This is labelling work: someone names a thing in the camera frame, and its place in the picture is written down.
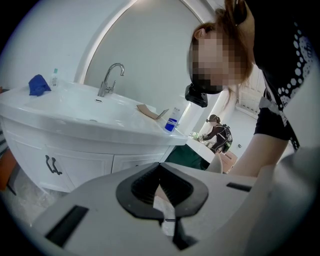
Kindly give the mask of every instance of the cabinet door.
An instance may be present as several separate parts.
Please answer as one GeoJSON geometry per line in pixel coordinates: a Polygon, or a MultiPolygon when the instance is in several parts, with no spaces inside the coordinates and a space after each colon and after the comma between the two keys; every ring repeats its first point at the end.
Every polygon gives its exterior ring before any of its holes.
{"type": "Polygon", "coordinates": [[[71,191],[68,184],[65,183],[65,173],[60,175],[56,172],[52,173],[54,170],[52,158],[45,146],[34,145],[22,138],[11,137],[11,140],[18,151],[18,158],[22,160],[19,161],[21,168],[34,182],[37,182],[38,186],[63,192],[71,191]]]}
{"type": "Polygon", "coordinates": [[[122,170],[159,162],[163,157],[160,154],[116,154],[113,158],[112,173],[120,172],[122,170]]]}
{"type": "Polygon", "coordinates": [[[87,153],[47,146],[58,171],[67,173],[73,188],[111,173],[113,154],[87,153]]]}

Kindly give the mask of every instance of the woman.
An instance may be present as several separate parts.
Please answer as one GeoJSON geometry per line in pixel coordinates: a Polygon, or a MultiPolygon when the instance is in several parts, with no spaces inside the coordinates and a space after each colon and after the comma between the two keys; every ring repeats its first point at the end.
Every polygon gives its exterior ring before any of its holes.
{"type": "Polygon", "coordinates": [[[210,115],[209,119],[206,120],[206,122],[210,122],[213,126],[212,131],[208,134],[204,134],[198,138],[198,141],[209,141],[214,136],[216,136],[216,143],[210,148],[213,153],[219,152],[220,149],[222,151],[225,150],[225,144],[232,143],[232,136],[230,132],[229,126],[226,126],[225,124],[220,124],[220,118],[216,116],[215,114],[210,115]]]}
{"type": "Polygon", "coordinates": [[[283,110],[316,54],[305,34],[308,27],[298,19],[308,14],[302,11],[294,18],[292,2],[287,3],[225,0],[225,9],[215,11],[215,23],[200,25],[192,36],[192,80],[232,88],[246,82],[254,64],[264,75],[265,99],[255,133],[232,174],[257,176],[261,167],[278,162],[289,140],[299,148],[283,110]]]}

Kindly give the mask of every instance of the white countertop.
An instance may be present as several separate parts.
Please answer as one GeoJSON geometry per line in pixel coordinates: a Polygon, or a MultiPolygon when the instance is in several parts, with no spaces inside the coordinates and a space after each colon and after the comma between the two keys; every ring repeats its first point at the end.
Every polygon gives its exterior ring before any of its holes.
{"type": "Polygon", "coordinates": [[[192,137],[188,137],[186,144],[208,163],[211,163],[215,157],[215,154],[206,147],[205,144],[193,139],[192,137]]]}
{"type": "Polygon", "coordinates": [[[15,88],[0,95],[0,116],[81,139],[159,146],[186,143],[187,136],[178,130],[164,130],[165,120],[140,112],[140,102],[115,93],[97,94],[98,88],[62,80],[39,97],[29,96],[28,86],[15,88]]]}

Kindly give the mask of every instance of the blue cloth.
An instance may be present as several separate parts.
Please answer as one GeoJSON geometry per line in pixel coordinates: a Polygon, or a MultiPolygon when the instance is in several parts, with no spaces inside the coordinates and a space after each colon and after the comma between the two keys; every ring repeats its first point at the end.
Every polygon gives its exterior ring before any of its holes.
{"type": "Polygon", "coordinates": [[[45,91],[51,91],[49,85],[42,75],[37,74],[29,81],[30,94],[40,96],[45,91]]]}

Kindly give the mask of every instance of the white wall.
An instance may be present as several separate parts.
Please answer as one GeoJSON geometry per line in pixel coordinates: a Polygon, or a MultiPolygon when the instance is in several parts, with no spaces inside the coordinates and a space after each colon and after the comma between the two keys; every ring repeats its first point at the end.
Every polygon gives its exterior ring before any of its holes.
{"type": "Polygon", "coordinates": [[[180,0],[138,0],[107,32],[97,48],[84,83],[99,88],[108,68],[114,92],[156,107],[173,108],[190,84],[187,54],[197,17],[180,0]]]}
{"type": "Polygon", "coordinates": [[[24,17],[0,56],[0,85],[28,85],[37,74],[48,81],[54,68],[73,81],[98,27],[129,0],[42,0],[24,17]]]}
{"type": "MultiPolygon", "coordinates": [[[[233,138],[230,151],[239,159],[246,151],[252,137],[254,136],[257,120],[235,109],[225,123],[230,127],[233,138]]],[[[288,144],[280,160],[292,153],[294,153],[294,149],[290,144],[288,144]]]]}
{"type": "Polygon", "coordinates": [[[216,0],[183,0],[191,10],[194,10],[195,15],[199,19],[205,22],[212,22],[214,20],[214,9],[213,5],[209,2],[216,0]]]}

